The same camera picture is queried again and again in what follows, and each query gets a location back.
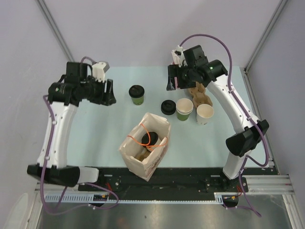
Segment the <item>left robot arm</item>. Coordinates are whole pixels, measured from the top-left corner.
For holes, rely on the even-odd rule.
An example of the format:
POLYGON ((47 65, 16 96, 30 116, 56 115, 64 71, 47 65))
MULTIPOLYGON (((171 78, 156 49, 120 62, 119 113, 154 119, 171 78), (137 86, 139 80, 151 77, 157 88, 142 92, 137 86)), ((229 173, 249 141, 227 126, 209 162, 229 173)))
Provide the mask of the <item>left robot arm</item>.
POLYGON ((67 164, 67 147, 71 125, 82 100, 104 106, 116 103, 113 81, 105 78, 108 69, 107 62, 92 65, 68 62, 66 73, 51 84, 43 98, 49 110, 46 135, 37 162, 27 167, 29 176, 64 187, 88 183, 96 191, 104 188, 105 178, 99 175, 99 169, 67 164))

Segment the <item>black coffee cup lid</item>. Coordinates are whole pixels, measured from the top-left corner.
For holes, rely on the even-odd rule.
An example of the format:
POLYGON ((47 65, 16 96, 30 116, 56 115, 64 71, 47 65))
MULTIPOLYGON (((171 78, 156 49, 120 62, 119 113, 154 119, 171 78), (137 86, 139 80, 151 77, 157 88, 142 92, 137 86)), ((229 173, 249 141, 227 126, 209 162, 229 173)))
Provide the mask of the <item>black coffee cup lid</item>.
POLYGON ((144 96, 145 90, 141 85, 132 85, 129 88, 129 96, 131 98, 141 98, 144 96))

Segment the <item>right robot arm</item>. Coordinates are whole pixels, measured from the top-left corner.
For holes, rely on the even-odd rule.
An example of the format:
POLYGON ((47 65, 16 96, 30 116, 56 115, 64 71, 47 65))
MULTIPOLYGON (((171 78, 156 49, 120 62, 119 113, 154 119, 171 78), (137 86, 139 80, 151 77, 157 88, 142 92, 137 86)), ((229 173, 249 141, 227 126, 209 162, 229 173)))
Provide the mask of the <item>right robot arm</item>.
POLYGON ((215 96, 233 125, 235 135, 226 140, 229 156, 223 167, 224 177, 220 179, 220 187, 232 191, 237 186, 236 178, 242 172, 244 159, 261 142, 269 123, 249 111, 222 62, 208 61, 200 45, 187 50, 177 46, 172 50, 172 57, 166 89, 189 89, 202 84, 215 96))

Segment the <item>brown paper takeout bag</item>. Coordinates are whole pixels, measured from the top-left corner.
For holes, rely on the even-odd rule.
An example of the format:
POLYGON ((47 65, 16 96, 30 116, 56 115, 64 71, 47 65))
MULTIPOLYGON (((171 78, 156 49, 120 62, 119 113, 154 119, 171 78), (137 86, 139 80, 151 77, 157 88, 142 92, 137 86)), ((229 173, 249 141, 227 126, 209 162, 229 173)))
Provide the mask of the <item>brown paper takeout bag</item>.
POLYGON ((129 171, 149 181, 168 150, 170 133, 166 118, 146 113, 119 147, 129 171))

